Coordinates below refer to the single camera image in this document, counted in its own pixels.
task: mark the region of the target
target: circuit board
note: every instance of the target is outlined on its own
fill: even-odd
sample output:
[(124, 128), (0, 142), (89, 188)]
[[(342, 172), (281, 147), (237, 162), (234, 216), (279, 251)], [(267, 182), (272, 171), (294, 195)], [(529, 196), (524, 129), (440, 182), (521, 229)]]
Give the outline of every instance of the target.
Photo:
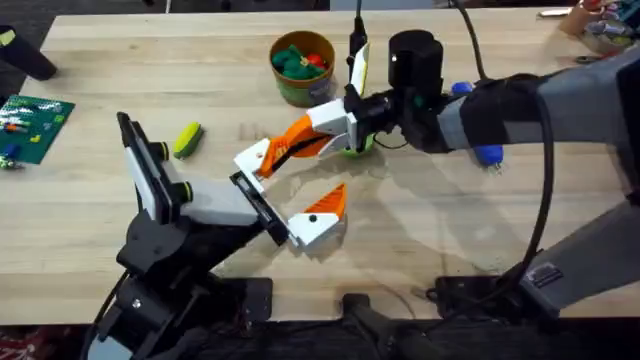
[(40, 164), (74, 106), (63, 101), (12, 95), (0, 108), (0, 125), (22, 125), (18, 126), (20, 131), (0, 130), (0, 152), (15, 144), (20, 150), (14, 160)]

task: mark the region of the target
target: black cable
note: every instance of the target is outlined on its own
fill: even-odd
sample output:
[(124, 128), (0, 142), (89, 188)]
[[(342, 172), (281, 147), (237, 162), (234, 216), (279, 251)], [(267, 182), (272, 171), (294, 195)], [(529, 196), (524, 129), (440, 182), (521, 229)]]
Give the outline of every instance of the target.
[(536, 219), (536, 223), (533, 227), (533, 233), (531, 234), (531, 240), (529, 241), (529, 246), (527, 247), (527, 251), (522, 259), (522, 262), (519, 264), (517, 268), (517, 272), (515, 275), (510, 277), (507, 282), (505, 282), (502, 287), (493, 293), (485, 296), (482, 299), (473, 301), (469, 305), (460, 308), (450, 315), (442, 318), (442, 320), (437, 323), (427, 327), (424, 329), (424, 333), (428, 334), (429, 332), (451, 322), (455, 318), (468, 313), (471, 310), (474, 310), (489, 301), (492, 301), (499, 296), (505, 294), (506, 292), (512, 290), (516, 286), (518, 286), (520, 280), (524, 276), (525, 272), (531, 265), (533, 258), (536, 256), (538, 252), (538, 246), (540, 245), (540, 240), (542, 239), (542, 233), (544, 232), (544, 227), (547, 223), (547, 217), (549, 215), (549, 209), (551, 208), (551, 198), (553, 196), (553, 182), (555, 178), (554, 174), (554, 149), (553, 149), (553, 129), (551, 127), (551, 119), (549, 118), (549, 110), (547, 109), (544, 101), (537, 95), (536, 101), (538, 104), (538, 108), (540, 109), (540, 125), (542, 126), (542, 142), (544, 149), (544, 182), (542, 185), (542, 197), (540, 199), (540, 208), (538, 209), (538, 217)]
[(396, 145), (396, 146), (389, 146), (386, 144), (381, 143), (380, 141), (378, 141), (378, 139), (376, 138), (376, 136), (378, 136), (378, 134), (380, 134), (379, 132), (373, 134), (373, 142), (382, 146), (385, 149), (389, 149), (389, 150), (397, 150), (397, 149), (402, 149), (403, 147), (407, 146), (409, 144), (408, 141), (405, 141), (404, 144), (402, 145)]
[(478, 68), (478, 76), (480, 80), (486, 80), (487, 74), (484, 72), (484, 65), (482, 64), (482, 56), (480, 55), (480, 45), (478, 45), (478, 37), (476, 36), (476, 31), (473, 28), (473, 24), (471, 23), (471, 19), (469, 19), (469, 14), (467, 13), (467, 9), (465, 9), (464, 5), (460, 3), (460, 0), (451, 0), (455, 4), (458, 11), (460, 11), (460, 15), (462, 15), (462, 19), (464, 19), (464, 24), (467, 26), (467, 31), (469, 32), (469, 36), (471, 37), (471, 46), (473, 47), (473, 54), (476, 57), (476, 67)]
[(122, 286), (122, 283), (124, 283), (124, 281), (128, 277), (129, 271), (125, 270), (122, 275), (120, 275), (120, 279), (118, 279), (116, 284), (113, 286), (113, 289), (111, 289), (111, 291), (109, 292), (109, 295), (107, 295), (106, 299), (102, 303), (102, 306), (100, 306), (100, 310), (98, 311), (96, 318), (93, 320), (93, 323), (91, 323), (89, 329), (87, 329), (87, 333), (84, 336), (84, 343), (82, 343), (82, 350), (80, 350), (80, 360), (87, 360), (89, 358), (89, 348), (91, 347), (91, 342), (93, 342), (93, 338), (98, 328), (98, 323), (100, 322), (100, 320), (102, 320), (102, 317), (107, 312), (107, 308), (109, 307), (109, 305), (111, 305), (111, 301), (113, 301), (113, 298), (116, 296), (116, 293)]

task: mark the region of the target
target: wooden tabletop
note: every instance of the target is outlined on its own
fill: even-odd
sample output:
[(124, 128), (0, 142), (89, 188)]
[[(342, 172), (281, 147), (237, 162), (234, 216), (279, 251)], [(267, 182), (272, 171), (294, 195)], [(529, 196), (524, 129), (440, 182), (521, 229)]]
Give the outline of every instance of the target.
[[(587, 54), (554, 33), (540, 9), (471, 10), (491, 77), (548, 73)], [(452, 10), (364, 13), (372, 42), (368, 91), (387, 85), (387, 40), (424, 28), (444, 45), (445, 86), (476, 80), (469, 36)], [(281, 134), (304, 110), (276, 90), (267, 54), (274, 40), (311, 29), (333, 43), (344, 85), (353, 13), (62, 16), (43, 45), (59, 67), (22, 94), (77, 104), (44, 161), (0, 173), (0, 324), (90, 321), (123, 270), (115, 256), (136, 213), (116, 112), (128, 112), (149, 138), (170, 144), (189, 122), (207, 129), (199, 152), (174, 161), (181, 171), (227, 178), (234, 155)], [(382, 137), (389, 144), (402, 139)], [(623, 199), (625, 181), (603, 145), (557, 145), (556, 192), (544, 246)], [(215, 272), (267, 276), (273, 319), (337, 316), (345, 292), (365, 292), (397, 317), (437, 317), (415, 293), (437, 276), (500, 273), (519, 261), (537, 213), (539, 145), (505, 149), (505, 171), (479, 169), (467, 152), (430, 156), (375, 150), (356, 160), (294, 159), (269, 180), (283, 213), (305, 208), (336, 184), (348, 185), (348, 220), (311, 254), (277, 248), (263, 234)], [(640, 287), (585, 300), (565, 316), (639, 315)]]

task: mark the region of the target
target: black cylinder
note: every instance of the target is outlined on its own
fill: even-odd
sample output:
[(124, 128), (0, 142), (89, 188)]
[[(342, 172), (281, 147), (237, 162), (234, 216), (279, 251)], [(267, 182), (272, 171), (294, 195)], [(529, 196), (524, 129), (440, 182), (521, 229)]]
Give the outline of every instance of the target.
[(6, 25), (0, 25), (0, 60), (37, 80), (49, 80), (58, 70), (38, 49)]
[(389, 39), (389, 85), (417, 89), (425, 100), (442, 92), (442, 44), (424, 30), (408, 30)]

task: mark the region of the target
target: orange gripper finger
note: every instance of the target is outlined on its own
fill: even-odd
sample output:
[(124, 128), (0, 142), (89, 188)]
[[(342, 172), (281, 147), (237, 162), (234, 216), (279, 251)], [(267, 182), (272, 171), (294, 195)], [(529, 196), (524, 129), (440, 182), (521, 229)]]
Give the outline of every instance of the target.
[(305, 213), (334, 213), (342, 220), (347, 202), (347, 186), (342, 183), (331, 190), (322, 199), (309, 206)]
[[(326, 136), (326, 134), (313, 131), (309, 115), (301, 117), (298, 121), (293, 123), (289, 129), (287, 129), (287, 132), (284, 135), (269, 139), (269, 149), (267, 149), (267, 153), (262, 160), (262, 165), (256, 174), (264, 178), (270, 177), (273, 174), (273, 164), (278, 161), (278, 159), (280, 159), (290, 147), (301, 141), (310, 140), (320, 136)], [(326, 136), (325, 138), (300, 149), (292, 156), (310, 157), (317, 155), (330, 139), (331, 136)]]

